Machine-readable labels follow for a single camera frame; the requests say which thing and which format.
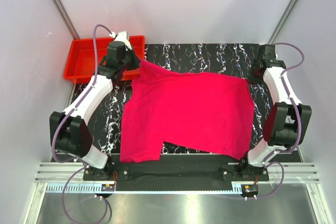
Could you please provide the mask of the pink t shirt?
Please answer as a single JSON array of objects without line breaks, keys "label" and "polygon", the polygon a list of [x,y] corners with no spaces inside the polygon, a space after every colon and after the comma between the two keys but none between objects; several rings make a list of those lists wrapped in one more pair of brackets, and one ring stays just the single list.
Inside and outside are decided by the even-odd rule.
[{"label": "pink t shirt", "polygon": [[254,101],[246,79],[177,73],[141,61],[124,106],[120,159],[160,159],[164,143],[240,159],[250,148]]}]

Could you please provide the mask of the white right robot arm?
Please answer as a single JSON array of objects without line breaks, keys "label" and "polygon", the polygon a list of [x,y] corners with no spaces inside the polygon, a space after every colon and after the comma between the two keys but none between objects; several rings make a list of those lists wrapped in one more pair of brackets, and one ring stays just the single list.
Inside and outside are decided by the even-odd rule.
[{"label": "white right robot arm", "polygon": [[295,95],[287,75],[288,71],[301,64],[287,67],[284,61],[278,59],[275,45],[258,47],[251,77],[254,82],[262,82],[268,87],[274,104],[264,123],[262,140],[238,163],[236,173],[241,179],[255,180],[267,174],[273,157],[291,153],[303,142],[312,109]]}]

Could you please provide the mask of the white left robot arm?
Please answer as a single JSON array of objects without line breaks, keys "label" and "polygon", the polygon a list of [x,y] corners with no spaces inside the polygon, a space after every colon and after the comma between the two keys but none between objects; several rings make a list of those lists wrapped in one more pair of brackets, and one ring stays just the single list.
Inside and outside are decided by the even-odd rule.
[{"label": "white left robot arm", "polygon": [[144,59],[144,36],[129,36],[122,31],[110,33],[110,37],[102,58],[98,57],[97,39],[92,40],[93,76],[71,105],[62,112],[53,112],[49,118],[52,151],[80,159],[92,180],[107,180],[116,170],[112,157],[94,146],[88,129],[90,118],[119,81],[131,80],[140,74],[138,67]]}]

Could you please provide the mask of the black marbled table mat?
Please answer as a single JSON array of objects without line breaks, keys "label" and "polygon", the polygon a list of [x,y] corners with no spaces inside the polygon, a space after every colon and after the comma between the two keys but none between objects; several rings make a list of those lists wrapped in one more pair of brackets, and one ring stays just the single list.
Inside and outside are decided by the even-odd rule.
[{"label": "black marbled table mat", "polygon": [[[180,73],[213,72],[247,78],[257,49],[257,44],[147,44],[145,59]],[[254,101],[250,139],[253,148],[263,137],[262,126],[273,102],[265,84],[250,84],[249,90]],[[90,118],[88,129],[93,143],[105,153],[120,152],[121,118],[131,95],[131,82],[120,81]]]}]

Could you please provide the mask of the red plastic bin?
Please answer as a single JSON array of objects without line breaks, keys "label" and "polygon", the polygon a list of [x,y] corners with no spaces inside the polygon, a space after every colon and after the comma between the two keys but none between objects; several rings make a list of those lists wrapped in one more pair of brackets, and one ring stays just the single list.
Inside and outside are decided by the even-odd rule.
[{"label": "red plastic bin", "polygon": [[[98,63],[103,56],[107,54],[107,46],[113,39],[110,37],[98,38]],[[130,36],[129,39],[136,56],[140,60],[145,58],[145,37]],[[64,70],[64,79],[69,80],[74,84],[89,83],[95,70],[95,53],[93,47],[93,39],[76,39],[73,40],[70,46],[67,63]],[[139,69],[125,71],[122,81],[132,80],[139,76]]]}]

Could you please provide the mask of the right orange connector board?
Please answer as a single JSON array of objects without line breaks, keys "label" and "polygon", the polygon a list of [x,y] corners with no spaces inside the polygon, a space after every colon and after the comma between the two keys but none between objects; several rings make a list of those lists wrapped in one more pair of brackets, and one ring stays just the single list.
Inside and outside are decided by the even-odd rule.
[{"label": "right orange connector board", "polygon": [[258,194],[259,187],[258,185],[244,185],[243,192],[247,194]]}]

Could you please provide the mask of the orange connector board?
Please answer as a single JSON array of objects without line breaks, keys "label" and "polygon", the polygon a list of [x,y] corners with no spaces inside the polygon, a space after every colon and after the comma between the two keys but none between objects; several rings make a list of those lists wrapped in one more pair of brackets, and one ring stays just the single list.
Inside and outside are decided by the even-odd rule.
[{"label": "orange connector board", "polygon": [[115,191],[115,185],[114,184],[102,184],[101,191],[106,191],[106,192]]},{"label": "orange connector board", "polygon": [[259,187],[258,185],[244,185],[243,192],[247,194],[258,194]]}]

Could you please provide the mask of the left orange connector board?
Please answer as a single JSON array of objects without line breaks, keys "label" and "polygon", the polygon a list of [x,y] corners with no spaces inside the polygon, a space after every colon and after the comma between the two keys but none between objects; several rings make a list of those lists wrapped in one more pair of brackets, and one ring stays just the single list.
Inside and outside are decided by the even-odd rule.
[{"label": "left orange connector board", "polygon": [[114,184],[102,184],[101,191],[106,191],[106,192],[115,191],[115,185]]}]

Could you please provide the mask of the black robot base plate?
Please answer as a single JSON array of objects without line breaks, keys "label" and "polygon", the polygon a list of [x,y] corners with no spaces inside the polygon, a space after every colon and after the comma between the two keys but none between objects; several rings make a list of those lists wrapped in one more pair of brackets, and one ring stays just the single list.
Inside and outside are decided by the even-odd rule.
[{"label": "black robot base plate", "polygon": [[231,190],[233,182],[269,181],[264,168],[240,170],[238,160],[217,154],[163,154],[158,161],[122,163],[112,154],[109,171],[85,169],[88,182],[115,182],[119,193]]}]

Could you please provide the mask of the aluminium frame rail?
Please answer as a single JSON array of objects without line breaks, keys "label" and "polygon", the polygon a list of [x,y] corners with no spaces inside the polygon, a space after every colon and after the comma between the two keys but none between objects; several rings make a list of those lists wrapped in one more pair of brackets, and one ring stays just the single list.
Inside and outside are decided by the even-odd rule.
[{"label": "aluminium frame rail", "polygon": [[239,172],[235,163],[143,163],[112,164],[110,172],[96,168],[84,168],[75,163],[41,163],[35,177],[37,183],[64,182],[71,175],[75,181],[104,181],[116,178],[118,181],[131,181],[137,178],[206,178],[225,182],[277,182],[318,183],[319,177],[312,163],[273,164],[268,168]]}]

